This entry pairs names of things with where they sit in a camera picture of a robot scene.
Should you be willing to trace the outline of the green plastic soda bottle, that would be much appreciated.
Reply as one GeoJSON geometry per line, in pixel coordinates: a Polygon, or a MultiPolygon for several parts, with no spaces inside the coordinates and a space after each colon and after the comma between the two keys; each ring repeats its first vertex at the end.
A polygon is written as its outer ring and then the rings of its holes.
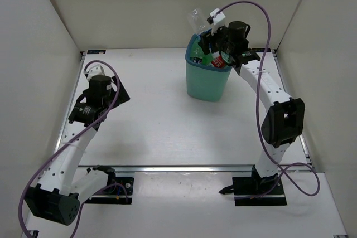
{"type": "Polygon", "coordinates": [[[204,66],[210,66],[210,61],[211,59],[211,55],[205,55],[202,52],[202,49],[200,48],[199,45],[197,45],[196,43],[193,44],[192,48],[191,48],[191,52],[190,52],[190,57],[199,57],[202,59],[202,64],[200,65],[204,65],[204,66]]]}

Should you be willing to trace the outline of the blue label clear bottle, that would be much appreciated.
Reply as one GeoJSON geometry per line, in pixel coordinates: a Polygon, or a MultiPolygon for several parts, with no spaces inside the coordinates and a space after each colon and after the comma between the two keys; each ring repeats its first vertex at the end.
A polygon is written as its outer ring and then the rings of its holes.
{"type": "Polygon", "coordinates": [[[187,14],[187,20],[195,34],[200,35],[211,29],[207,17],[200,8],[196,8],[187,14]]]}

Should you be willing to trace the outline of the red label water bottle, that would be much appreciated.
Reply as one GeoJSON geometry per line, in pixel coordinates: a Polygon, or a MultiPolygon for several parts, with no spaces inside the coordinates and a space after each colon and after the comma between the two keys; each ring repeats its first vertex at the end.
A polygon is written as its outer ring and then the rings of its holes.
{"type": "Polygon", "coordinates": [[[210,66],[218,69],[223,69],[227,67],[227,64],[219,54],[212,54],[212,60],[210,61],[210,66]]]}

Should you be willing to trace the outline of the small pepsi bottle black cap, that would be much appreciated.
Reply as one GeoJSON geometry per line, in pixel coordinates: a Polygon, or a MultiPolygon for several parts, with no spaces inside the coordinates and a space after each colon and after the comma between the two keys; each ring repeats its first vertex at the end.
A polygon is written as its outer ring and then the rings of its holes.
{"type": "Polygon", "coordinates": [[[196,64],[202,64],[202,59],[199,57],[190,57],[190,60],[196,64]]]}

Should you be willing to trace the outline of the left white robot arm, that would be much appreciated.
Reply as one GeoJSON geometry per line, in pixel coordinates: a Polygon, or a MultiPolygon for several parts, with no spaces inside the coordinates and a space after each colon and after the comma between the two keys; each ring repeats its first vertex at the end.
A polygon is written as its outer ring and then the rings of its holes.
{"type": "Polygon", "coordinates": [[[115,191],[117,180],[110,166],[90,169],[79,182],[73,178],[108,112],[129,100],[117,76],[88,76],[88,88],[79,95],[69,115],[68,135],[63,138],[62,147],[40,170],[42,176],[35,186],[25,190],[23,199],[34,216],[69,226],[90,196],[100,190],[115,191]]]}

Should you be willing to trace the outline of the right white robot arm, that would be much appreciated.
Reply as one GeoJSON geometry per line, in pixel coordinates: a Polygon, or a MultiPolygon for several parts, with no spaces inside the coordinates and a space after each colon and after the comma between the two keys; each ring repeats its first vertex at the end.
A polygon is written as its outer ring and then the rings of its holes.
{"type": "Polygon", "coordinates": [[[211,29],[200,35],[199,46],[204,54],[211,52],[228,57],[228,66],[245,80],[263,104],[266,116],[258,124],[263,152],[253,166],[246,185],[255,195],[267,192],[275,183],[287,148],[302,134],[305,104],[286,93],[267,73],[262,59],[248,47],[250,25],[233,21],[226,25],[208,20],[211,29]]]}

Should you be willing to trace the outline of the teal plastic bin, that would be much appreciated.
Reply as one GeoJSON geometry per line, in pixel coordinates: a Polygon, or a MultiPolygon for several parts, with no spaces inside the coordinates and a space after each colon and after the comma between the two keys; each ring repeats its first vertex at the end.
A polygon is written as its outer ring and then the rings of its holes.
{"type": "Polygon", "coordinates": [[[192,35],[185,52],[187,93],[199,100],[216,102],[223,95],[231,67],[218,69],[193,63],[190,60],[190,52],[193,44],[198,45],[198,41],[199,37],[192,35]]]}

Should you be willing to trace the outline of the left blue table sticker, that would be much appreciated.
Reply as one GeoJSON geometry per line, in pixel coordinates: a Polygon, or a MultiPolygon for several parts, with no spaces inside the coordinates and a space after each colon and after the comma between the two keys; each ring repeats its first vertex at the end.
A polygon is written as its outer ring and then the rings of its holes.
{"type": "Polygon", "coordinates": [[[101,55],[105,54],[106,50],[87,50],[88,55],[101,55]]]}

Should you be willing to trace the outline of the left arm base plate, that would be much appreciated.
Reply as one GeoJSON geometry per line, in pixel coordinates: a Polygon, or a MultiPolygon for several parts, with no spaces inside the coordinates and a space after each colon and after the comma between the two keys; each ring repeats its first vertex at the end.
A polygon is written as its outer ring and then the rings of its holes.
{"type": "Polygon", "coordinates": [[[126,189],[128,199],[126,199],[122,187],[116,185],[101,191],[99,194],[85,201],[85,203],[98,205],[131,205],[134,188],[134,177],[116,177],[113,183],[114,182],[121,184],[126,189]]]}

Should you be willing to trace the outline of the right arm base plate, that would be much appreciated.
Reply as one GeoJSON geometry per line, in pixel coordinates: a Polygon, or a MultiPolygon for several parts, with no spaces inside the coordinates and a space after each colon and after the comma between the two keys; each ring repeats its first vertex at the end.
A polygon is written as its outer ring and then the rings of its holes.
{"type": "Polygon", "coordinates": [[[261,190],[255,187],[252,177],[233,177],[232,181],[236,207],[287,206],[281,179],[261,190]]]}

